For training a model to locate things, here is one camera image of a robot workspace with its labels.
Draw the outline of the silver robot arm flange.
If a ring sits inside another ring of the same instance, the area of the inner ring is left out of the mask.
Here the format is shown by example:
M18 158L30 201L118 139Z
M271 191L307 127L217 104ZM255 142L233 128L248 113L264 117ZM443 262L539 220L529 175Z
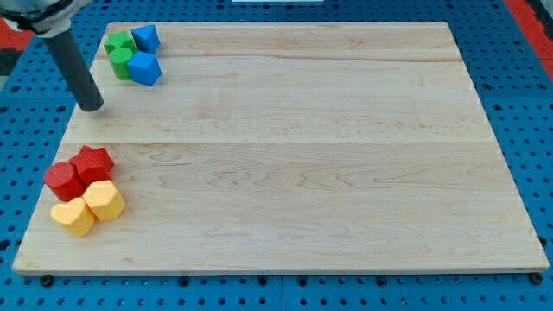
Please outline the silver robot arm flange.
M91 0L1 0L1 17L15 31L53 38L71 27L71 18Z

